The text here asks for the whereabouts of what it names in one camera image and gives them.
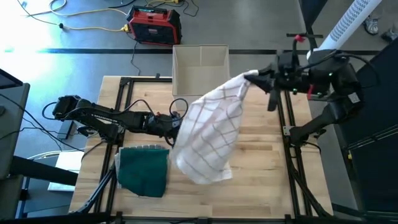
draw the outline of cardboard box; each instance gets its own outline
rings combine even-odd
[[[188,104],[230,79],[227,45],[174,45],[173,96]],[[185,110],[183,101],[175,102]]]

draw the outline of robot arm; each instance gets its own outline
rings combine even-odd
[[[118,134],[126,129],[132,133],[165,137],[169,143],[169,138],[177,138],[182,122],[180,115],[175,111],[170,116],[147,111],[120,112],[91,103],[79,96],[60,97],[52,114],[59,121],[75,120],[84,124],[85,127],[78,128],[80,133],[87,136],[87,130],[95,130],[106,142],[115,142]]]
[[[259,75],[246,75],[245,79],[270,93],[269,111],[276,109],[281,90],[326,98],[329,103],[321,115],[301,127],[289,129],[290,143],[299,146],[310,134],[350,119],[364,106],[363,88],[349,57],[339,50],[320,50],[313,52],[309,64],[301,67],[294,49],[279,54],[275,63],[259,70]],[[334,92],[327,96],[330,85]]]

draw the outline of wooden tabletop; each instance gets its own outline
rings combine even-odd
[[[98,104],[114,107],[120,78],[104,77]],[[173,100],[172,84],[135,83],[132,95],[132,101],[145,99],[154,111],[167,114]],[[126,94],[123,96],[121,108],[124,108],[125,97]],[[231,180],[197,185],[171,166],[167,190],[162,198],[138,197],[127,189],[116,189],[112,214],[122,211],[123,216],[127,217],[190,218],[284,218],[285,214],[293,216],[278,112],[267,111],[268,97],[269,95],[265,95],[255,86],[250,87],[246,95],[239,141],[229,162],[233,171]],[[305,95],[292,96],[292,104],[297,125],[311,120]],[[139,102],[131,110],[147,111],[147,108]],[[99,141],[99,138],[90,138],[86,149]],[[126,132],[124,146],[141,144],[169,147],[164,139],[156,136]],[[106,144],[103,144],[84,158],[70,205],[71,211],[79,209],[98,186],[105,148]],[[333,213],[319,151],[312,146],[303,147],[302,151],[308,188],[325,210]],[[104,191],[101,211],[105,210],[108,188]],[[300,211],[304,214],[300,190],[298,197]]]

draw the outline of gray floor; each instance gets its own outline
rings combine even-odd
[[[303,20],[297,1],[291,0],[194,0],[200,7],[197,17],[181,13],[183,27],[183,44],[228,44],[231,49],[291,49],[292,39],[286,33],[304,32]],[[27,1],[27,9],[31,12],[46,10],[46,2]],[[324,14],[314,24],[314,33],[327,35],[344,13],[351,1],[330,0],[325,6]],[[69,0],[63,13],[90,9],[100,9],[119,4],[120,1]],[[143,5],[144,0],[137,0]],[[29,110],[47,129],[58,130],[61,122],[45,120],[41,116],[43,106],[56,101],[63,95],[80,95],[96,101],[105,75],[136,75],[131,66],[131,55],[128,54],[36,54],[34,50],[41,48],[95,48],[95,49],[131,49],[134,41],[123,33],[112,33],[100,30],[64,32],[56,26],[37,22],[21,16],[24,12],[15,1],[1,1],[0,49],[14,49],[13,53],[0,51],[0,67],[23,82],[31,84],[27,110]],[[119,29],[126,20],[117,12],[58,17],[47,14],[40,16],[48,21],[62,21],[67,26],[104,26]],[[378,38],[362,38],[344,49],[380,50],[384,42]],[[155,45],[137,46],[139,49],[167,48]],[[299,49],[308,49],[308,42],[298,45]],[[273,55],[230,55],[232,76],[255,68],[264,68],[274,59]],[[141,75],[153,76],[160,73],[170,76],[172,70],[171,55],[136,55],[134,63],[142,70]],[[353,61],[357,69],[361,62]],[[319,113],[322,104],[311,103],[313,115]],[[86,139],[74,136],[67,143],[75,147],[84,147]],[[348,207],[356,208],[348,177],[343,167],[341,154],[334,131],[319,140],[323,148],[322,160],[328,183],[331,201]],[[16,155],[30,157],[47,151],[58,150],[58,146],[46,135],[36,130],[25,130],[20,134]]]

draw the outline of green towel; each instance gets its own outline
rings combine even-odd
[[[166,190],[167,149],[120,150],[118,180],[139,196],[162,197]]]

